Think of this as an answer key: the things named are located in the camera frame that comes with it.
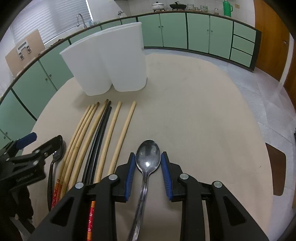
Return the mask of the black handled metal spoon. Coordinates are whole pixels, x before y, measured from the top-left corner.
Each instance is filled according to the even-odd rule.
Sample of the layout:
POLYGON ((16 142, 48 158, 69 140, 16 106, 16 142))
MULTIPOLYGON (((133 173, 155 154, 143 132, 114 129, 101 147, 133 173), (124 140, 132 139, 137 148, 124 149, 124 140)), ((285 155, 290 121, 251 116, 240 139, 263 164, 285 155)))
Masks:
POLYGON ((48 174, 48 185, 47 185, 47 205, 48 210, 51 210, 53 200, 53 168, 54 164, 62 158, 62 148, 53 153, 53 160, 51 161, 49 174, 48 174))

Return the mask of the wooden chopstick red end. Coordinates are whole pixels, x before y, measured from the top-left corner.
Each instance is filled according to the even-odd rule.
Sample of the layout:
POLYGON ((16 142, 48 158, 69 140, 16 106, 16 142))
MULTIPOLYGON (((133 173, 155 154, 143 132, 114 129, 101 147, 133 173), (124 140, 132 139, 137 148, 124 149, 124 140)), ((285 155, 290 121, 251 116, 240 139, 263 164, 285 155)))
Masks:
POLYGON ((77 160, 75 161, 75 166, 74 166, 74 170, 72 171, 71 175, 70 175, 70 179, 69 179, 69 183, 67 185, 67 189, 66 191, 69 191, 76 183, 77 181, 77 178, 79 176, 79 173, 80 173, 80 169, 81 169, 81 166, 82 166, 82 163, 84 161, 84 158, 85 158, 85 155, 86 155, 86 152, 89 148, 89 145, 90 145, 90 142, 93 138, 93 135, 98 127, 98 124, 100 122, 100 119, 106 109, 106 106, 108 104, 109 100, 107 99, 103 106, 101 107, 98 115, 96 116, 95 120, 94 120, 94 123, 92 125, 92 127, 90 128, 90 131, 88 133, 88 136, 85 138, 85 141, 83 143, 83 146, 82 148, 79 146, 79 156, 77 158, 77 160))

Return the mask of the green lower kitchen cabinets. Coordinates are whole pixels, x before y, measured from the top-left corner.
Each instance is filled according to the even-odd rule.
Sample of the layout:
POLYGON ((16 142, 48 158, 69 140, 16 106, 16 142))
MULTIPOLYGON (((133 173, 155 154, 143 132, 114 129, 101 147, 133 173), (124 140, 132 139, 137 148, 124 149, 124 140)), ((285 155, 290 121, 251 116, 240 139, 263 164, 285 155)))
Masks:
POLYGON ((172 11, 107 21, 59 40, 42 51, 1 97, 1 145, 29 134, 41 112, 72 73, 60 52, 93 33, 140 22, 145 49, 171 49, 211 56, 253 71, 261 32, 213 14, 172 11))

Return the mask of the brown wooden chair seat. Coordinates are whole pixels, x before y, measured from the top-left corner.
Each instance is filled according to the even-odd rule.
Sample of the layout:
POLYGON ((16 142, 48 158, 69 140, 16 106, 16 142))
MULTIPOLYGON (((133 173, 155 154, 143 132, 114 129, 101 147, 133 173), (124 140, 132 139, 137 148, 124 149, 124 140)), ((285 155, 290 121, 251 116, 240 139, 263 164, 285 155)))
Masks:
POLYGON ((266 143, 273 177, 273 194, 282 196, 285 188, 286 155, 284 152, 266 143))

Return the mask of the cardboard board with device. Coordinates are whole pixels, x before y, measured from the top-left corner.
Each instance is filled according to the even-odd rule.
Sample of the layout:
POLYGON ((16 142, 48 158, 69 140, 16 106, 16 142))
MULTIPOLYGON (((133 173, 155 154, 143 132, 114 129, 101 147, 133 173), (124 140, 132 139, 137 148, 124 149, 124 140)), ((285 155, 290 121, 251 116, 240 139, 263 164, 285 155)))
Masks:
POLYGON ((5 56, 13 77, 17 77, 45 49, 39 30, 31 32, 27 37, 18 42, 16 47, 5 56))

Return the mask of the white double utensil holder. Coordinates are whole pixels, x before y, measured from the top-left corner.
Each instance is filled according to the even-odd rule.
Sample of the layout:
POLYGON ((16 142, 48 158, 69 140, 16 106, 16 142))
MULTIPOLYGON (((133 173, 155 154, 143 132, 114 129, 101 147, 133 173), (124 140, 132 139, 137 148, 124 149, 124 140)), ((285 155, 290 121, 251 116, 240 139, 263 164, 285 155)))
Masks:
POLYGON ((96 32, 60 55, 88 96, 104 94, 111 87, 118 92, 138 91, 147 83, 140 22, 96 32))

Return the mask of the white window blinds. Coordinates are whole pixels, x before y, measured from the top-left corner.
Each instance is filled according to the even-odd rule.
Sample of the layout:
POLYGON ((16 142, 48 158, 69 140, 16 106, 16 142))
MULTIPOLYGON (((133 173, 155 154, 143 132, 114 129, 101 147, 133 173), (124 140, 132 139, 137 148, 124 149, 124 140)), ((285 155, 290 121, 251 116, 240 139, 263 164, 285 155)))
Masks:
POLYGON ((88 4, 84 0, 31 1, 17 15, 11 24, 15 43, 20 42, 31 32, 39 30, 44 43, 67 30, 82 24, 77 20, 81 14, 86 23, 92 20, 88 4))

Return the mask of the brown wooden door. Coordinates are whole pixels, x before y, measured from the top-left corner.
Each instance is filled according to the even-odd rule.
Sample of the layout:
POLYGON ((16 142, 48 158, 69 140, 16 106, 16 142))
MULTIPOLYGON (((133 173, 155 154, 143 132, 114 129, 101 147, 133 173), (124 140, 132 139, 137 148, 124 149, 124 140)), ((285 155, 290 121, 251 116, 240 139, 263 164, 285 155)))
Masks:
POLYGON ((254 9, 255 28, 261 31, 256 67, 279 81, 287 61, 290 33, 265 1, 254 1, 254 9))

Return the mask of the white cooking pot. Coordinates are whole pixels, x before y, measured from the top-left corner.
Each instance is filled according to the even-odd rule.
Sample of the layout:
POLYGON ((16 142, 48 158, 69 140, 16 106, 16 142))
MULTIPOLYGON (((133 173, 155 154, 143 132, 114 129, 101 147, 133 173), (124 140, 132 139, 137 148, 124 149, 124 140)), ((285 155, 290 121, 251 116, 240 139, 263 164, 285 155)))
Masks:
POLYGON ((152 4, 152 10, 154 12, 165 11, 165 5, 163 3, 159 3, 158 1, 156 1, 154 4, 152 4))

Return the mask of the black wok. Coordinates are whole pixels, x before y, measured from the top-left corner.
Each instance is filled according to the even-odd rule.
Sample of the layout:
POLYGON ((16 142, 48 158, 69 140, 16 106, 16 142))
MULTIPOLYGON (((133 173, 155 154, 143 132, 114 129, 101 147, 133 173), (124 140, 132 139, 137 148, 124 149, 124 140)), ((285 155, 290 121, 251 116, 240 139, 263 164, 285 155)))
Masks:
POLYGON ((175 1, 173 4, 169 4, 170 8, 173 11, 178 11, 178 10, 185 10, 187 8, 186 4, 181 4, 178 1, 175 1))

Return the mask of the glass jars on counter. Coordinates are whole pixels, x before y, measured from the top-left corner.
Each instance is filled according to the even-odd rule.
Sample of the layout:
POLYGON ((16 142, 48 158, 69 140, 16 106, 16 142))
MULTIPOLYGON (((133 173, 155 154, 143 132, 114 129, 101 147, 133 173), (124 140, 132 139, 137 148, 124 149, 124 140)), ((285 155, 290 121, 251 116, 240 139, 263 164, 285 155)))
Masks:
POLYGON ((185 10, 186 11, 198 11, 201 13, 211 13, 214 15, 219 15, 219 10, 217 8, 215 8, 214 10, 210 10, 208 8, 208 6, 204 6, 204 5, 196 6, 194 4, 186 4, 185 10))

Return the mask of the green thermos jug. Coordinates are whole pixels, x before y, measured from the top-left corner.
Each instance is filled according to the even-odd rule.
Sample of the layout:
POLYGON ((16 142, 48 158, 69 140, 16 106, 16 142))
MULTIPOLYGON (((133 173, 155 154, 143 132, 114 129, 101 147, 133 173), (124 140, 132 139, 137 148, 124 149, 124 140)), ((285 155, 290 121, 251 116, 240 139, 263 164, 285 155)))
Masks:
POLYGON ((224 16, 232 17, 233 12, 233 6, 229 3, 229 1, 224 0, 223 1, 223 13, 224 16))

